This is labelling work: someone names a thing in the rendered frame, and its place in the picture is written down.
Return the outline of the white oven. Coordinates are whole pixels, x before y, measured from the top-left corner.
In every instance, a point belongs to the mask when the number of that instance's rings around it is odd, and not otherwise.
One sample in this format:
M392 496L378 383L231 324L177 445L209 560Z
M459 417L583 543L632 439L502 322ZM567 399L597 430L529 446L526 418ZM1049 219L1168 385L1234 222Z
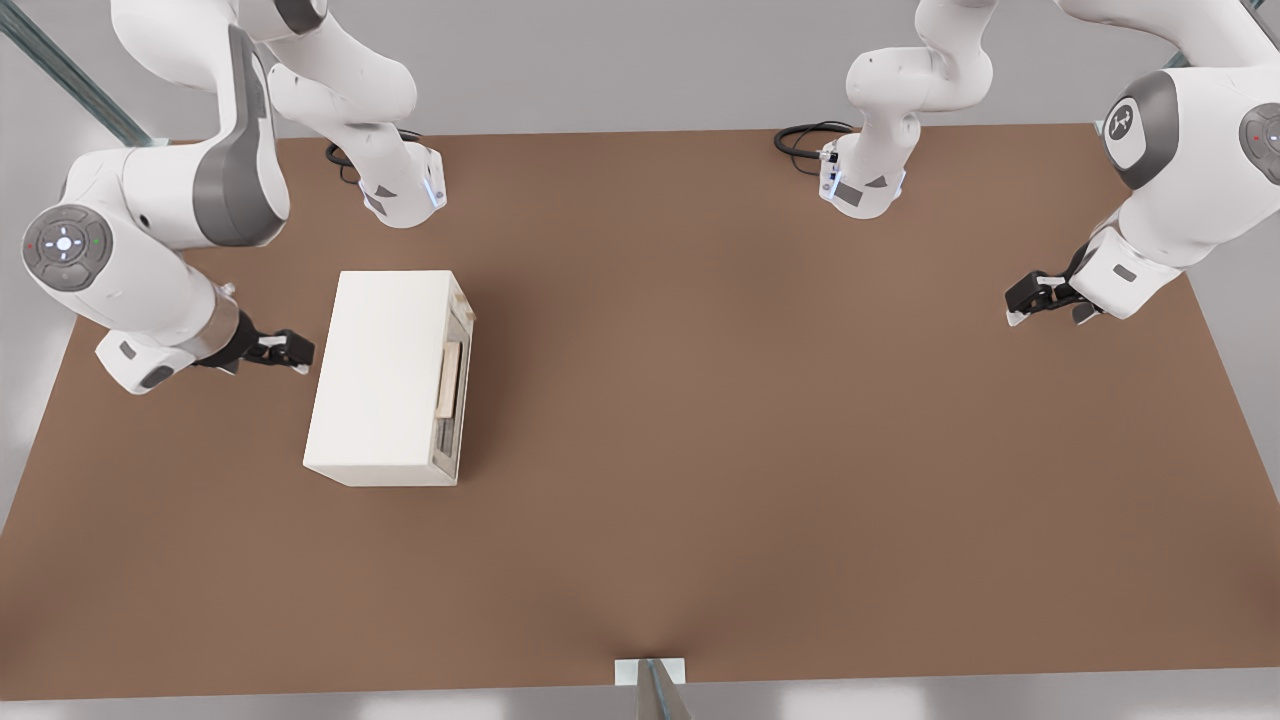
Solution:
M348 487L445 486L430 452L447 272L340 273L303 452L308 470Z

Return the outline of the white oven door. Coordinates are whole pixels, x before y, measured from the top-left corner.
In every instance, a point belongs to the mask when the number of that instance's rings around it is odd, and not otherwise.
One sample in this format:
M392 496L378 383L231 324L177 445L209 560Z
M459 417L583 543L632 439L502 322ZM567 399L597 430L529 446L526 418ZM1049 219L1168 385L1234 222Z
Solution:
M431 465L442 474L442 484L458 483L460 454L465 427L470 359L474 346L475 313L456 277L447 272L445 315L440 374L431 425Z

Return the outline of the silver frame post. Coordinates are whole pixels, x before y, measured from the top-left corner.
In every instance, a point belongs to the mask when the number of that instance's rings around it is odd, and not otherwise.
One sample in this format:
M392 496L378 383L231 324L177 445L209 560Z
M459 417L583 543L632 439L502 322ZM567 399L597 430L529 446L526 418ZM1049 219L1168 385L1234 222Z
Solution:
M6 36L61 90L70 95L100 126L127 147L164 145L129 117L90 76L77 65L14 0L0 0L0 33Z
M617 659L614 684L634 685L634 720L692 720L680 694L686 683L686 660Z

